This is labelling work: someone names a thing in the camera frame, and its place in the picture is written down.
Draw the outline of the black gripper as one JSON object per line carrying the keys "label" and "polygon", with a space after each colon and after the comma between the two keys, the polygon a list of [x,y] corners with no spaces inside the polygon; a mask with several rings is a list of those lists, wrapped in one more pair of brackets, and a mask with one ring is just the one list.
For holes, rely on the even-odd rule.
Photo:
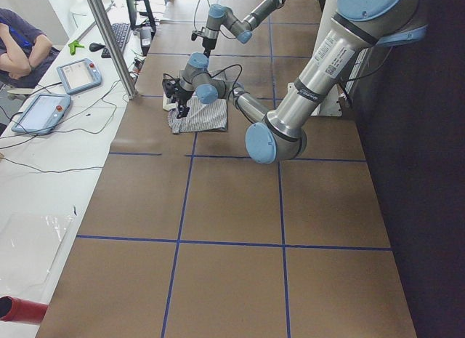
{"label": "black gripper", "polygon": [[210,39],[207,37],[203,37],[202,39],[202,47],[204,48],[203,54],[206,57],[210,57],[211,51],[216,48],[217,39]]}
{"label": "black gripper", "polygon": [[177,105],[177,118],[187,117],[190,107],[187,101],[192,97],[193,90],[190,85],[183,84],[181,78],[167,78],[162,80],[163,106],[172,108]]}

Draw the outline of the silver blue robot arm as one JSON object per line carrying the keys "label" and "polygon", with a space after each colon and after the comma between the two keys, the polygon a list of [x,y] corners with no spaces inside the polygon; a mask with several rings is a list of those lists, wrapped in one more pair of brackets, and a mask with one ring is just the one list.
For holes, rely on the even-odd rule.
{"label": "silver blue robot arm", "polygon": [[307,144],[302,129],[316,107],[338,83],[347,63],[360,51],[374,46],[392,47],[421,40],[426,34],[428,0],[336,0],[331,28],[310,61],[287,91],[279,106],[269,110],[236,81],[214,78],[208,71],[209,55],[221,28],[245,44],[252,31],[286,0],[264,0],[243,20],[220,4],[213,4],[205,28],[194,31],[203,39],[202,53],[193,53],[179,77],[163,78],[163,92],[177,102],[177,115],[188,115],[193,96],[203,104],[232,98],[251,122],[246,150],[261,164],[295,158]]}
{"label": "silver blue robot arm", "polygon": [[231,8],[221,4],[212,4],[209,6],[206,25],[200,30],[195,28],[191,34],[191,40],[195,41],[201,37],[203,53],[209,57],[211,51],[216,48],[221,27],[224,26],[233,35],[233,39],[246,44],[252,37],[252,31],[275,10],[283,7],[285,2],[286,0],[263,0],[242,20],[235,16]]}

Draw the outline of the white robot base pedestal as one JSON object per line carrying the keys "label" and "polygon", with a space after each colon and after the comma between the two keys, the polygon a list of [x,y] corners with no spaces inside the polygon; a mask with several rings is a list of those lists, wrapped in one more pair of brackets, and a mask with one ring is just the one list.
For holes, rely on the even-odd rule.
{"label": "white robot base pedestal", "polygon": [[304,88],[309,89],[315,96],[315,100],[319,104],[313,105],[312,116],[342,116],[336,75],[328,76],[323,71],[324,67],[329,66],[329,57],[334,57],[334,52],[338,51],[336,41],[331,41],[329,38],[329,36],[335,39],[339,38],[339,36],[333,35],[334,31],[332,30],[333,16],[337,10],[337,1],[325,0],[315,47],[310,61],[304,67],[299,77],[295,81],[288,83],[286,99],[290,94],[304,91]]}

